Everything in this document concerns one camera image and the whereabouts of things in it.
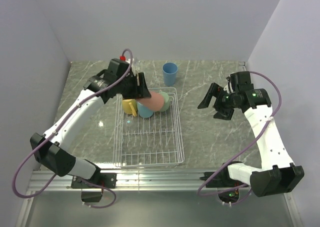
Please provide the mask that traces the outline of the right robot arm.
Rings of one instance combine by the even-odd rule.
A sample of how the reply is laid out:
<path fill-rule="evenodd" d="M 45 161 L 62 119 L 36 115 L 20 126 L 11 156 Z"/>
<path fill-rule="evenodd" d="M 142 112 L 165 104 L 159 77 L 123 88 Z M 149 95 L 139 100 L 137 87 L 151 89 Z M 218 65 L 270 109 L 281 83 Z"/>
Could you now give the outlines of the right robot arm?
<path fill-rule="evenodd" d="M 213 108 L 214 119 L 229 121 L 234 110 L 240 109 L 247 119 L 254 140 L 239 153 L 227 160 L 218 170 L 212 173 L 198 188 L 197 194 L 220 175 L 221 183 L 226 187 L 233 186 L 237 181 L 240 187 L 249 186 L 257 197 L 290 193 L 305 176 L 301 165 L 296 165 L 288 154 L 274 116 L 282 105 L 279 93 L 278 105 L 272 107 L 268 92 L 263 88 L 255 88 L 251 81 L 253 71 L 234 72 L 227 77 L 227 87 L 212 83 L 198 109 L 209 107 L 215 98 Z M 257 145 L 261 167 L 246 165 L 236 159 L 253 145 Z"/>

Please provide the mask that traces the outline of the green plastic tumbler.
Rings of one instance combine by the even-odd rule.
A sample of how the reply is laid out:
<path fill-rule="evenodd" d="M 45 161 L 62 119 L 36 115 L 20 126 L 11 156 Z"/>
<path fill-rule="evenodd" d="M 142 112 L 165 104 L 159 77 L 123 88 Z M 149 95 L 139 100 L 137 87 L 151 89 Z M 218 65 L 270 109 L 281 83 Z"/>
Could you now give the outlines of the green plastic tumbler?
<path fill-rule="evenodd" d="M 170 97 L 169 95 L 166 93 L 166 92 L 160 92 L 159 93 L 163 99 L 164 99 L 164 102 L 163 102 L 163 106 L 162 108 L 159 110 L 160 112 L 165 112 L 168 110 L 168 108 L 170 107 Z"/>

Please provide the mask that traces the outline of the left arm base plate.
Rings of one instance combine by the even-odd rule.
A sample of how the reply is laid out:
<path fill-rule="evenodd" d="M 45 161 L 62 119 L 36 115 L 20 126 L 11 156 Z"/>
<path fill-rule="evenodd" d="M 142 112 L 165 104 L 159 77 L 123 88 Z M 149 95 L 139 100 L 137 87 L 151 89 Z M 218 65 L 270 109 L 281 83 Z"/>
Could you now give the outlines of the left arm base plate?
<path fill-rule="evenodd" d="M 106 187 L 114 189 L 116 187 L 117 174 L 115 172 L 101 172 L 97 179 L 83 180 L 81 177 L 74 176 L 70 187 L 72 189 L 92 189 Z"/>

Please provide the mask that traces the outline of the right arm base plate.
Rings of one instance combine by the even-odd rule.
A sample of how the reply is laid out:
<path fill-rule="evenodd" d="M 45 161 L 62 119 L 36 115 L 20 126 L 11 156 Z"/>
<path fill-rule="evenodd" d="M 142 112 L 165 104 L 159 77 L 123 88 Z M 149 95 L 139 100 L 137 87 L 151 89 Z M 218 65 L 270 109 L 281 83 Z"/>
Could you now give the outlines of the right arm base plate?
<path fill-rule="evenodd" d="M 201 176 L 199 179 L 201 181 L 207 181 L 207 179 L 213 175 L 215 172 L 204 172 L 204 175 Z M 219 172 L 212 180 L 210 180 L 205 187 L 206 188 L 232 188 L 243 185 L 244 183 L 239 180 L 231 179 L 228 173 Z"/>

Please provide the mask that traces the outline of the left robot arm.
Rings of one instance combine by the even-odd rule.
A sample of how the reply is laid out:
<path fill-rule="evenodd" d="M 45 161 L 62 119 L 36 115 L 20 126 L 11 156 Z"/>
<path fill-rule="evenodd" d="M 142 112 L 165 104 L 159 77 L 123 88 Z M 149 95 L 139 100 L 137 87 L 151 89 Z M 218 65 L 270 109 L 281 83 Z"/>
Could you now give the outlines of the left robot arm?
<path fill-rule="evenodd" d="M 101 182 L 100 168 L 94 163 L 75 157 L 68 149 L 91 116 L 109 99 L 121 95 L 123 99 L 150 98 L 143 72 L 133 72 L 129 63 L 113 58 L 108 68 L 90 77 L 76 101 L 67 112 L 43 134 L 35 133 L 30 138 L 35 160 L 63 177 L 81 177 L 89 188 Z"/>

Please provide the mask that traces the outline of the yellow ceramic mug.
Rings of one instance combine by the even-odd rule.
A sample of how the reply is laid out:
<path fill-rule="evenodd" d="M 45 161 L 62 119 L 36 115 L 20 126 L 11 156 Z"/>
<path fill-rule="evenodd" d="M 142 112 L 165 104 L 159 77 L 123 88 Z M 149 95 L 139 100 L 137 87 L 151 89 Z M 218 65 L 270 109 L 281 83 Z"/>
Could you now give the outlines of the yellow ceramic mug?
<path fill-rule="evenodd" d="M 133 115 L 134 117 L 138 115 L 138 106 L 135 99 L 123 99 L 122 109 L 123 112 L 127 115 Z"/>

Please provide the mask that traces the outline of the clear faceted drinking glass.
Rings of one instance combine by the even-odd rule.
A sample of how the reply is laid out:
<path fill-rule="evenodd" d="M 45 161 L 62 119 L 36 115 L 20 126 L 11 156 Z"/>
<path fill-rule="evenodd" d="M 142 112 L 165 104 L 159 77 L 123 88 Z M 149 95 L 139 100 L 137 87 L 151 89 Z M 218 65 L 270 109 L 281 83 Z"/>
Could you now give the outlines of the clear faceted drinking glass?
<path fill-rule="evenodd" d="M 127 117 L 123 120 L 122 133 L 124 135 L 131 135 L 136 131 L 137 123 L 135 117 Z"/>

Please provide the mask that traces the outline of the light blue ceramic mug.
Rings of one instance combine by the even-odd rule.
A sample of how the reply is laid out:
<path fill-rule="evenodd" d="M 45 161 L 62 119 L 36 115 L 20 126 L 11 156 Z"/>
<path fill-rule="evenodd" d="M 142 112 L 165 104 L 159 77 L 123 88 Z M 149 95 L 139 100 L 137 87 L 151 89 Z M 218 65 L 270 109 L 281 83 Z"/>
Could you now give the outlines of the light blue ceramic mug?
<path fill-rule="evenodd" d="M 140 102 L 137 102 L 137 111 L 139 116 L 142 118 L 150 118 L 154 114 L 153 110 L 150 110 Z"/>

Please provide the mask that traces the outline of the salmon pink plastic tumbler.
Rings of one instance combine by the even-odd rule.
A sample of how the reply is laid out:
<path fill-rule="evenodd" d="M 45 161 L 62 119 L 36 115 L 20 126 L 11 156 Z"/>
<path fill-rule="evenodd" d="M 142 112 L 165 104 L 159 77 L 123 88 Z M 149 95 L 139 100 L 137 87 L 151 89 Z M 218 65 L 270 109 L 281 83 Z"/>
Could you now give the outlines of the salmon pink plastic tumbler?
<path fill-rule="evenodd" d="M 150 94 L 150 98 L 138 98 L 136 101 L 153 112 L 160 111 L 165 103 L 164 97 L 160 93 L 154 91 L 151 91 Z"/>

